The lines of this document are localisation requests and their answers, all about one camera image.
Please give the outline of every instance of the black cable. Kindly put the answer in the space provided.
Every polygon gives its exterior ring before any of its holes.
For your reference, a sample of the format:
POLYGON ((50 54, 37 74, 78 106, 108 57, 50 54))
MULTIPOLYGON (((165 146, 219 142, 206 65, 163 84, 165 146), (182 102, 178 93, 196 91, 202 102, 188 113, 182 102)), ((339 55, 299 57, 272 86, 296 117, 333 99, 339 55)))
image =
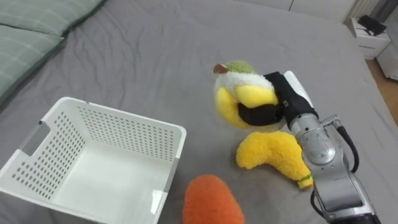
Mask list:
POLYGON ((355 173, 358 170, 358 167, 359 167, 358 150, 356 149, 353 140, 348 135, 347 130, 343 126, 338 127, 337 131, 341 135, 341 137, 343 137, 343 139, 347 142, 348 146, 351 148, 351 151, 353 152, 354 166, 353 166, 351 172, 355 173))
POLYGON ((317 207, 317 205, 315 205, 315 191, 314 190, 311 193, 310 202, 311 202, 312 208, 318 213, 318 215, 320 215, 322 218, 325 218, 323 216, 322 211, 317 207))
MULTIPOLYGON (((337 132, 341 135, 341 137, 343 137, 343 139, 347 142, 348 146, 351 148, 351 151, 353 152, 354 166, 353 166, 351 172, 355 173, 359 167, 358 150, 356 149, 353 140, 350 138, 349 134, 347 133, 347 130, 343 126, 338 127, 337 132)), ((316 213, 318 215, 320 215, 322 218, 325 218, 323 216, 322 211, 317 207, 317 205, 315 205, 315 191, 314 190, 311 193, 310 203, 311 203, 312 208, 316 211, 316 213)))
POLYGON ((289 7, 288 11, 290 11, 292 9, 293 3, 294 3, 294 0, 292 0, 292 3, 290 4, 290 7, 289 7))

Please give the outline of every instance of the bed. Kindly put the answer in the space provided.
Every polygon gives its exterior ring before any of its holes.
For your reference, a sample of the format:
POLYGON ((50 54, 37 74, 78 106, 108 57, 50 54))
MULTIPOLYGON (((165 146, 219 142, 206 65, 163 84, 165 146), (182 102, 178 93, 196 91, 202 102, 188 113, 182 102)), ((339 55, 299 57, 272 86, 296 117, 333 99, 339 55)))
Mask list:
MULTIPOLYGON (((246 171, 234 164, 248 132, 215 113, 212 68, 237 59, 262 73, 294 71, 321 118, 340 115, 359 149, 358 177, 379 218, 398 223, 397 127, 349 30, 244 2, 105 3, 0 114, 0 166, 59 98, 71 96, 187 129, 160 224, 180 223, 189 181, 207 173, 228 184, 248 224, 324 223, 310 206, 310 192, 270 167, 246 171)), ((0 194, 0 223, 91 222, 0 194)))

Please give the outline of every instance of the basket handle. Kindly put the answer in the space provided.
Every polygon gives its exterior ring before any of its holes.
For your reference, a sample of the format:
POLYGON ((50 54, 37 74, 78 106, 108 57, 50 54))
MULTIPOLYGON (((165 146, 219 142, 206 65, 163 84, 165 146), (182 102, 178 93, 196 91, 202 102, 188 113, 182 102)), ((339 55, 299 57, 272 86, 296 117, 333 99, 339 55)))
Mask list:
POLYGON ((19 146, 19 149, 32 156, 43 140, 49 135, 50 127, 43 121, 39 121, 39 125, 30 132, 26 139, 19 146))

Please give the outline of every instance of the pillow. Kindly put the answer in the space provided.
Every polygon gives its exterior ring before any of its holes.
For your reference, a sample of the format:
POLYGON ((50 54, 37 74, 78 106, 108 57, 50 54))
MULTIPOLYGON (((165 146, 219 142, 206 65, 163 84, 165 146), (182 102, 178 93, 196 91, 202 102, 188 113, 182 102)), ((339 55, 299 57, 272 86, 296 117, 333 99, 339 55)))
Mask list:
POLYGON ((0 26, 0 107, 62 40, 62 37, 0 26))
POLYGON ((102 0, 0 0, 0 24, 61 36, 102 0))

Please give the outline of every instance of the yellow plush banana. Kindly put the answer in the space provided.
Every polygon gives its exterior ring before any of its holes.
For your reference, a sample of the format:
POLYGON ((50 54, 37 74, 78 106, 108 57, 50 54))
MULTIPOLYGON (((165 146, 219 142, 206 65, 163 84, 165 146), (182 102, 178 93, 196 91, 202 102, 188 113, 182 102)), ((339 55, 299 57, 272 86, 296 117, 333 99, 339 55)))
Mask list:
POLYGON ((237 128, 269 132, 252 133, 243 140, 236 153, 238 166, 252 169, 269 164, 301 189, 311 187, 313 180, 302 160, 301 147, 292 135, 277 131, 285 124, 284 119, 272 120, 274 114, 268 113, 278 105, 272 83, 244 61, 217 64, 213 72, 217 75, 215 106, 220 116, 237 128))

